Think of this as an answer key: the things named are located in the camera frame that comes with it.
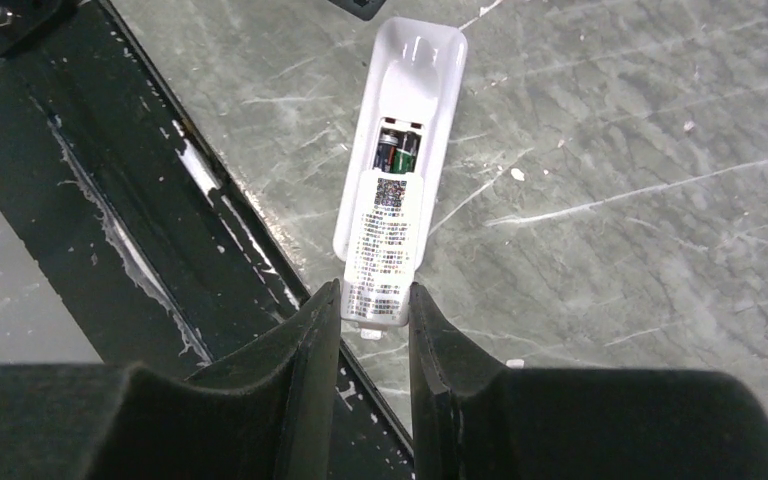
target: gray panel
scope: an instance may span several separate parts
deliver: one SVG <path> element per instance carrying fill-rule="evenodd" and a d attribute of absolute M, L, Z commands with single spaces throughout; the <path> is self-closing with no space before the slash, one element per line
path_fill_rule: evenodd
<path fill-rule="evenodd" d="M 768 2 L 115 3 L 311 289 L 378 26 L 462 25 L 418 280 L 502 360 L 724 370 L 768 411 Z M 344 332 L 410 424 L 406 332 Z"/>
<path fill-rule="evenodd" d="M 101 362 L 0 212 L 0 363 Z"/>

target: scratched black surface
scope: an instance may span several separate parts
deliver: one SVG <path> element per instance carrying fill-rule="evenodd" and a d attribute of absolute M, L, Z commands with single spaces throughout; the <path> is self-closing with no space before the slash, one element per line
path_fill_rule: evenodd
<path fill-rule="evenodd" d="M 186 144 L 173 121 L 211 165 L 228 208 L 251 232 L 251 238 L 237 235 L 242 251 L 180 163 Z M 244 194 L 228 182 L 106 2 L 85 3 L 45 38 L 0 62 L 0 209 L 106 362 L 142 360 L 186 376 L 201 359 L 180 353 L 181 332 L 122 268 L 105 241 L 98 207 L 76 185 L 63 183 L 76 180 L 64 155 L 117 212 L 211 359 L 292 314 L 290 295 L 308 298 Z M 81 261 L 93 254 L 95 265 Z M 270 264 L 277 275 L 264 282 Z M 335 393 L 330 477 L 410 478 L 404 429 L 345 345 L 341 353 L 337 389 L 357 394 Z"/>

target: battery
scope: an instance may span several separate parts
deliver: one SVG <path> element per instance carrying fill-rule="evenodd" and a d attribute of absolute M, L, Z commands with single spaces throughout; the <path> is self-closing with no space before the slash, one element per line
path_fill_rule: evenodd
<path fill-rule="evenodd" d="M 381 130 L 378 137 L 378 149 L 375 152 L 375 163 L 372 168 L 389 172 L 393 167 L 393 157 L 396 155 L 396 147 L 399 146 L 399 133 L 392 130 Z"/>
<path fill-rule="evenodd" d="M 407 132 L 399 142 L 393 158 L 393 173 L 408 173 L 416 168 L 416 153 L 419 150 L 419 135 Z"/>

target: marble tabletop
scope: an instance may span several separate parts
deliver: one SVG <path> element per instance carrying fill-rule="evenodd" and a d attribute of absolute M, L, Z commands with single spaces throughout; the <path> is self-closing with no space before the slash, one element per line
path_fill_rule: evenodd
<path fill-rule="evenodd" d="M 417 280 L 503 361 L 722 370 L 768 413 L 768 0 L 114 4 L 311 289 L 378 26 L 460 26 Z M 406 332 L 344 337 L 410 427 Z"/>

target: green battery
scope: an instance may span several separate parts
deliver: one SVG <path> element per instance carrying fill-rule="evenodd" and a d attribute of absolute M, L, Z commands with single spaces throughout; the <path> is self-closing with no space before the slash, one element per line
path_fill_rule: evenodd
<path fill-rule="evenodd" d="M 416 168 L 416 154 L 419 151 L 419 135 L 407 132 L 399 142 L 396 155 L 393 157 L 392 173 L 408 173 Z"/>

